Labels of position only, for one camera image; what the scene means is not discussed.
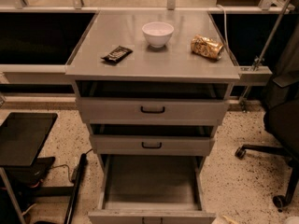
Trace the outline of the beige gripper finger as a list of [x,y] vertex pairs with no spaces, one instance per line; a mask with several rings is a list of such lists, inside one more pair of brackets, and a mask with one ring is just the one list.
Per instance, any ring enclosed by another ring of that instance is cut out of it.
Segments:
[[223,215],[222,217],[227,221],[228,224],[238,224],[237,221],[231,219],[230,217],[227,217],[225,215]]

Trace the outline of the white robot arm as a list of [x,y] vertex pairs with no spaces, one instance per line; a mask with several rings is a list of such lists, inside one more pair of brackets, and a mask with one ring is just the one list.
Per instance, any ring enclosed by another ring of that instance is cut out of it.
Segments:
[[[240,224],[236,220],[227,217],[227,216],[221,216],[221,218],[227,223],[227,224]],[[292,217],[286,217],[280,220],[277,220],[275,222],[267,221],[266,224],[299,224],[299,216],[292,216]]]

